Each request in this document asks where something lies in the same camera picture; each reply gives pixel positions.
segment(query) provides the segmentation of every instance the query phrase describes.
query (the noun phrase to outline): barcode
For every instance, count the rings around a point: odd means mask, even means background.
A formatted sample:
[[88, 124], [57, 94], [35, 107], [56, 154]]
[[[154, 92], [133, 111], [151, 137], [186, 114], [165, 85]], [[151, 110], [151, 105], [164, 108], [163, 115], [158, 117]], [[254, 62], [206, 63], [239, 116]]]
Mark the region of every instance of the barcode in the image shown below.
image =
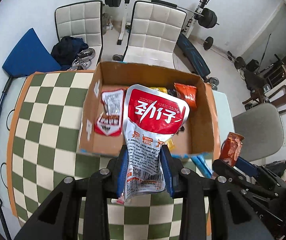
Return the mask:
[[143, 171], [142, 180], [163, 181], [163, 174], [150, 175], [148, 172]]
[[141, 169], [133, 167], [133, 176], [140, 178], [141, 177]]

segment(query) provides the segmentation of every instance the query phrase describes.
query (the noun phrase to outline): floor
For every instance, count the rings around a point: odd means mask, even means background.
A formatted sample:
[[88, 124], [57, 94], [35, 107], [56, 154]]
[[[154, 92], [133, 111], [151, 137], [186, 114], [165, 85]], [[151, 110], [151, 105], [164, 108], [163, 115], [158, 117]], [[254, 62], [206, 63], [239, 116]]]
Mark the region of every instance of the floor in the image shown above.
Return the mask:
[[[116, 44], [118, 37], [119, 29], [117, 26], [113, 30], [108, 30], [103, 36], [104, 46], [101, 57], [102, 61], [112, 60], [114, 54], [124, 54], [128, 33], [125, 32], [122, 45]], [[245, 112], [242, 102], [249, 98], [249, 91], [246, 88], [245, 81], [241, 79], [233, 63], [211, 49], [205, 51], [203, 46], [199, 44], [196, 39], [193, 39], [192, 36], [190, 40], [210, 68], [210, 76], [219, 79], [218, 91], [227, 95], [232, 116]], [[174, 49], [173, 60], [177, 70], [184, 72], [191, 72], [193, 70], [191, 64], [187, 58], [183, 56], [182, 51], [177, 46]]]

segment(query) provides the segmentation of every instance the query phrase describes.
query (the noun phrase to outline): weight bench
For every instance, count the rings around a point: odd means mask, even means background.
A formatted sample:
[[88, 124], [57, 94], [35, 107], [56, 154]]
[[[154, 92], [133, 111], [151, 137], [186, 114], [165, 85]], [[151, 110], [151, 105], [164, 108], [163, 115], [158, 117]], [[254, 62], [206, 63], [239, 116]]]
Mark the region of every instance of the weight bench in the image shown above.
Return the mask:
[[204, 81], [207, 81], [207, 75], [209, 75], [211, 71], [194, 45], [183, 33], [180, 33], [176, 44], [182, 50], [184, 56], [187, 57], [195, 73], [201, 76]]
[[180, 9], [136, 1], [123, 61], [174, 69], [173, 51], [185, 18]]
[[56, 9], [56, 33], [60, 41], [65, 36], [82, 38], [95, 50], [92, 64], [101, 59], [103, 51], [102, 1], [86, 1], [64, 5]]

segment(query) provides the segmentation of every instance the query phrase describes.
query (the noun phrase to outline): silver screw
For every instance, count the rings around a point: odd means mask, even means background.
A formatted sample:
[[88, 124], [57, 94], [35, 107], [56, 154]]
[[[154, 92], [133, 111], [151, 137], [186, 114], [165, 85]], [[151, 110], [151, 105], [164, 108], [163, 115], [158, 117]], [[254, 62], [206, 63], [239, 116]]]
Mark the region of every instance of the silver screw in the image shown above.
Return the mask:
[[110, 170], [107, 169], [107, 168], [100, 169], [100, 173], [101, 173], [102, 175], [107, 175], [107, 174], [109, 174], [109, 172], [110, 172]]
[[64, 183], [66, 183], [66, 184], [69, 184], [69, 183], [71, 183], [73, 181], [73, 178], [72, 177], [66, 177], [66, 178], [64, 178]]
[[224, 176], [218, 176], [217, 177], [217, 180], [220, 182], [220, 183], [225, 183], [226, 182], [226, 178]]
[[190, 169], [188, 169], [188, 168], [183, 168], [183, 169], [181, 169], [181, 172], [182, 172], [183, 174], [185, 174], [185, 175], [188, 175], [188, 174], [191, 173]]

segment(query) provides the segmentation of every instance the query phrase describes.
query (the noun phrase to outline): checkered tablecloth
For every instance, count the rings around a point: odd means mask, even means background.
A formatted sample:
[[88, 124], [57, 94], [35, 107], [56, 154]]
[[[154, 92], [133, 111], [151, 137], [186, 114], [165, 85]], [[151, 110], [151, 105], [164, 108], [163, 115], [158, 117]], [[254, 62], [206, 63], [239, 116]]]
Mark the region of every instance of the checkered tablecloth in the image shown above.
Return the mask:
[[[110, 158], [76, 153], [83, 102], [93, 73], [35, 74], [19, 111], [12, 147], [12, 186], [19, 220], [26, 222], [66, 176], [86, 178]], [[187, 160], [183, 165], [202, 175]], [[205, 198], [206, 211], [208, 200]], [[83, 234], [85, 198], [79, 234]], [[108, 200], [110, 238], [178, 239], [182, 199], [167, 192], [137, 196], [125, 206]]]

